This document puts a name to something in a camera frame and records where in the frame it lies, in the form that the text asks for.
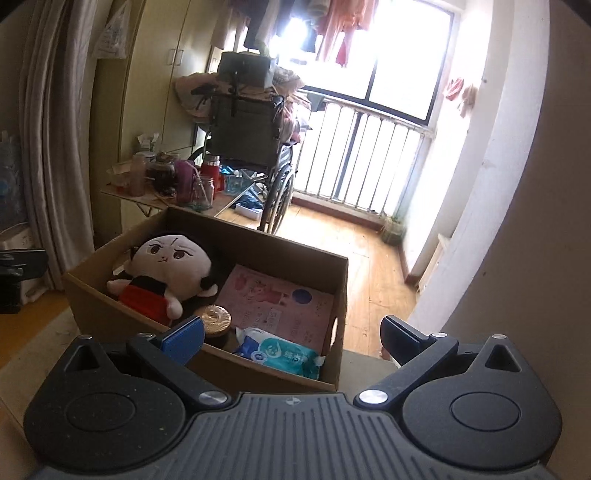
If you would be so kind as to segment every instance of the wheelchair wheel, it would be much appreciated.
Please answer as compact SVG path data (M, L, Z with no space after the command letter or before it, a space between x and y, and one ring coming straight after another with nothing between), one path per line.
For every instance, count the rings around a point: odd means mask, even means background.
M273 179L262 211L259 230L275 235L291 203L296 173L286 164Z

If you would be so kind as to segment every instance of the baseboard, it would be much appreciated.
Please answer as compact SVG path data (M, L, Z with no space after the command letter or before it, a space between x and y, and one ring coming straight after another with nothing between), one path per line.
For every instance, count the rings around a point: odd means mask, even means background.
M419 275L411 275L408 271L408 262L406 260L406 254L402 248L402 244L398 245L398 257L400 258L400 267L402 268L402 277L406 285L416 286L418 281L421 279Z
M311 197L304 193L294 192L292 204L300 207L309 208L316 212L324 213L347 222L355 223L379 232L384 226L384 221L379 216L373 213L357 212L351 208L337 203L329 202L328 200Z

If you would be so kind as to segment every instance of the red thermos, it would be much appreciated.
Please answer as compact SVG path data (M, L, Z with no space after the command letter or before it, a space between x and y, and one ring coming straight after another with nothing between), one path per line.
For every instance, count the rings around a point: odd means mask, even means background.
M220 185L220 157L216 155L205 154L200 169L201 175L211 177L213 180L213 195L221 190Z

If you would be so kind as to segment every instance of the wardrobe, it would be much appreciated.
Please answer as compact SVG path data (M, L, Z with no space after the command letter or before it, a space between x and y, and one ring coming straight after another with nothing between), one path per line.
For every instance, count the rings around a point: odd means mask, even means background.
M220 0L129 0L127 55L99 60L90 114L90 194L96 243L143 219L129 202L100 193L107 169L129 160L137 136L159 134L156 151L187 157L196 128L174 91L174 81L206 70ZM124 0L114 0L113 15Z

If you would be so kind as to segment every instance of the wet wipes package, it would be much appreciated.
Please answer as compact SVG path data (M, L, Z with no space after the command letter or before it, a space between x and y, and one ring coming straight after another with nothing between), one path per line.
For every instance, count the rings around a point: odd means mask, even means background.
M318 380L324 357L314 350L255 327L244 330L236 328L236 338L239 346L235 355L277 370Z

